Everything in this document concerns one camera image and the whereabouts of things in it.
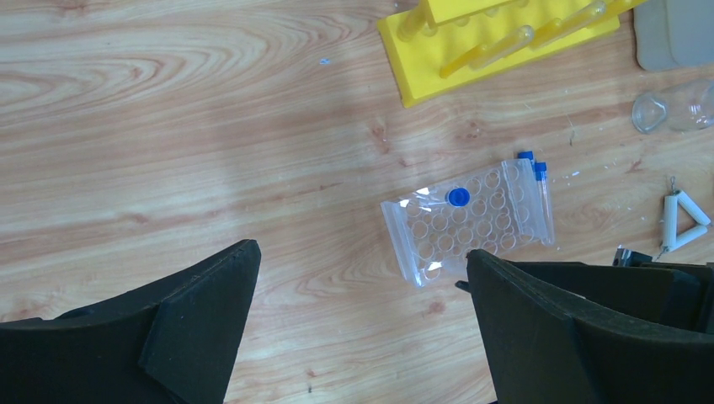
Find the white ceramic tube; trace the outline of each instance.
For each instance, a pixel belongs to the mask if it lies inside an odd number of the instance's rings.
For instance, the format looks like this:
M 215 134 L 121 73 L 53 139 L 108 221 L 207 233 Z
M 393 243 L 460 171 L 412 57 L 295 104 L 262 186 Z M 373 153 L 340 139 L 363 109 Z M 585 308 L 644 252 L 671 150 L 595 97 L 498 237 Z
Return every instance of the white ceramic tube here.
M 668 253 L 677 245 L 677 196 L 664 197 L 664 226 L 662 228 L 662 249 Z
M 676 192 L 674 192 L 675 195 L 677 195 L 677 198 L 679 199 L 679 204 L 682 205 L 682 209 L 684 209 L 687 213 L 692 216 L 692 219 L 694 219 L 698 224 L 702 226 L 709 226 L 711 224 L 711 219 L 709 219 L 709 216 L 704 213 L 704 210 L 700 209 L 699 206 L 690 198 L 690 196 L 683 190 L 677 189 Z
M 670 249 L 669 251 L 674 251 L 678 248 L 684 247 L 690 242 L 693 242 L 697 238 L 704 236 L 707 232 L 709 231 L 709 228 L 703 225 L 698 225 L 694 226 L 688 231 L 685 231 L 684 233 L 680 234 L 679 237 L 677 237 L 677 243 L 674 246 L 674 249 Z

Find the clear plastic test tube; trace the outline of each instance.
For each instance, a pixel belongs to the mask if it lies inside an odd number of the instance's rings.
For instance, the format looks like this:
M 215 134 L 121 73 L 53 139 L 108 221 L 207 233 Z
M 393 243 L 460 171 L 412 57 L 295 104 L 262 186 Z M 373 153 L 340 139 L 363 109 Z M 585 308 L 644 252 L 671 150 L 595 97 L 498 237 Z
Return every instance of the clear plastic test tube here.
M 553 203 L 551 190 L 548 183 L 548 166 L 544 162 L 535 164 L 535 180 L 538 182 L 538 193 L 543 204 L 543 219 L 546 221 L 546 238 L 541 239 L 544 246 L 553 246 L 556 243 L 555 221 L 553 220 Z

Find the black plastic part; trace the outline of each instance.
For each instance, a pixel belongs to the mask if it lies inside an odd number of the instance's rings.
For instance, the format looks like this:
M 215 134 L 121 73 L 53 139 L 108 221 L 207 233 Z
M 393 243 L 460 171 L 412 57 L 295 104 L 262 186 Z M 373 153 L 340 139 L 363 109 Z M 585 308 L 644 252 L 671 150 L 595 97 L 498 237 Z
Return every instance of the black plastic part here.
M 714 336 L 686 329 L 689 320 L 677 328 L 612 310 L 600 302 L 624 304 L 624 296 L 608 300 L 595 293 L 597 285 L 559 280 L 555 274 L 563 275 L 564 269 L 557 264 L 527 268 L 538 277 L 516 265 L 482 250 L 468 254 L 468 284 L 498 402 L 711 402 Z M 553 274 L 546 274 L 547 265 Z M 635 296 L 654 297 L 653 307 L 631 310 L 649 317 L 659 310 L 655 317 L 660 322 L 671 322 L 667 313 L 677 311 L 687 319 L 701 318 L 692 317 L 702 313 L 701 307 L 687 307 L 706 299 L 687 294 L 706 296 L 706 282 L 691 272 L 661 270 L 654 275 L 659 281 L 650 284 L 655 291 L 642 284 L 631 290 Z M 548 276 L 563 288 L 577 286 L 592 295 L 586 299 L 539 279 Z M 643 284 L 647 277 L 642 273 Z M 667 277 L 665 287 L 661 281 Z M 679 306 L 681 299 L 687 303 Z
M 223 402 L 259 264 L 242 241 L 55 320 L 0 323 L 0 402 Z

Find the bottle mouth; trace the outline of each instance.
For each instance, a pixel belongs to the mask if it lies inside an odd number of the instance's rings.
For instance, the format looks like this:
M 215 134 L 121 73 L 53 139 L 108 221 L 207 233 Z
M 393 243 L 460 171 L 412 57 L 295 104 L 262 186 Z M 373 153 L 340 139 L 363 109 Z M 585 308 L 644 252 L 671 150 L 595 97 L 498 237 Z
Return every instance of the bottle mouth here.
M 652 133 L 667 119 L 667 105 L 652 93 L 637 97 L 632 106 L 632 123 L 644 134 Z

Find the blue tube cap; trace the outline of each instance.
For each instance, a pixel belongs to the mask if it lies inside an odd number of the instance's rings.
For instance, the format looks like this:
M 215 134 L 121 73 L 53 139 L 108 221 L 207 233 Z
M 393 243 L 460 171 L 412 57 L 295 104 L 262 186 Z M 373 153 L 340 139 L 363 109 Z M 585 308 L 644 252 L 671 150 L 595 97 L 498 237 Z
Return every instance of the blue tube cap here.
M 471 200 L 471 194 L 465 188 L 452 189 L 446 194 L 446 201 L 457 208 L 468 205 L 469 200 Z
M 518 158 L 527 158 L 532 161 L 536 157 L 533 155 L 532 151 L 522 151 L 522 152 L 518 153 Z
M 548 178 L 548 165 L 546 162 L 537 162 L 535 164 L 535 179 L 542 181 Z

